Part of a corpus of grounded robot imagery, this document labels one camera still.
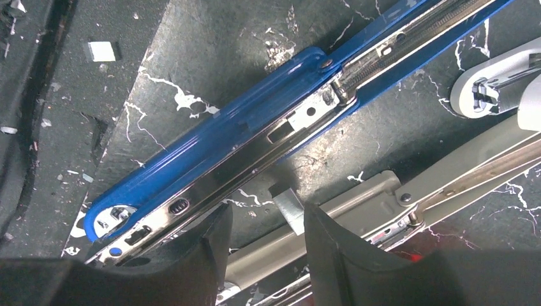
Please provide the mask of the blue stapler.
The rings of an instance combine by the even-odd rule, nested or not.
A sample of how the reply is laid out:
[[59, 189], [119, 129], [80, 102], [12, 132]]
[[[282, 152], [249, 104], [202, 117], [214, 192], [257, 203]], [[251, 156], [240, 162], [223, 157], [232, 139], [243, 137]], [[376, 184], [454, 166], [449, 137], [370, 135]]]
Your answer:
[[123, 265], [159, 247], [506, 5], [400, 1], [332, 53], [299, 52], [97, 197], [85, 263]]

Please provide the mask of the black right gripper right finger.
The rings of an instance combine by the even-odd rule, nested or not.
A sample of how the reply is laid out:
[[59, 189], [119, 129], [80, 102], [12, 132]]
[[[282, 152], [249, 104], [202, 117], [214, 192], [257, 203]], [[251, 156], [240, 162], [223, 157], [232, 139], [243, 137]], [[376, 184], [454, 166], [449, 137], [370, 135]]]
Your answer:
[[316, 305], [539, 305], [538, 251], [436, 251], [418, 261], [383, 251], [316, 205], [304, 211]]

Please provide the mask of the loose staple strip on mat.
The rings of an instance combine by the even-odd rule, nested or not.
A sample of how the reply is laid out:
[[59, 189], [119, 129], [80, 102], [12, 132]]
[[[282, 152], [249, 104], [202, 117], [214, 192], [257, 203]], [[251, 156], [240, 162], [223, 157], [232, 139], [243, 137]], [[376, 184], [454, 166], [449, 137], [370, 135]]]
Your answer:
[[86, 43], [87, 57], [92, 62], [114, 62], [117, 60], [114, 46], [109, 41], [90, 41]]

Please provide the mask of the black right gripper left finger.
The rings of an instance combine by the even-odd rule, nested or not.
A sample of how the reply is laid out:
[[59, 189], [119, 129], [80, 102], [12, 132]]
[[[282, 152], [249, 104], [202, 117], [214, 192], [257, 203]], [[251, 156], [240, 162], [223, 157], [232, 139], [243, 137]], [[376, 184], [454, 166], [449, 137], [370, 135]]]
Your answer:
[[225, 281], [232, 207], [124, 266], [2, 259], [2, 305], [214, 305]]

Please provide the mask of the silver staple strip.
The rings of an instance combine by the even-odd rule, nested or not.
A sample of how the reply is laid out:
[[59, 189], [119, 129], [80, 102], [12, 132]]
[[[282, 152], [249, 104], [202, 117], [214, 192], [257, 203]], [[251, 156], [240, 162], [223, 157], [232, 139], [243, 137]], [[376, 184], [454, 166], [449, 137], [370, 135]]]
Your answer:
[[292, 231], [300, 236], [304, 229], [304, 207], [291, 188], [273, 197], [273, 201]]

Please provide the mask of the black silver stapler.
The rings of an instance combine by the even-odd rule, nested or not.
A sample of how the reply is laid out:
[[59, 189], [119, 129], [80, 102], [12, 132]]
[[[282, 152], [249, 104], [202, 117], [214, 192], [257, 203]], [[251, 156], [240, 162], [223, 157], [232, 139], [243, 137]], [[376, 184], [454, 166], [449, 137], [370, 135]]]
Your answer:
[[[540, 131], [527, 131], [513, 115], [402, 184], [386, 170], [322, 205], [347, 230], [390, 250], [466, 208], [540, 163]], [[305, 255], [304, 234], [288, 223], [229, 256], [216, 303]]]

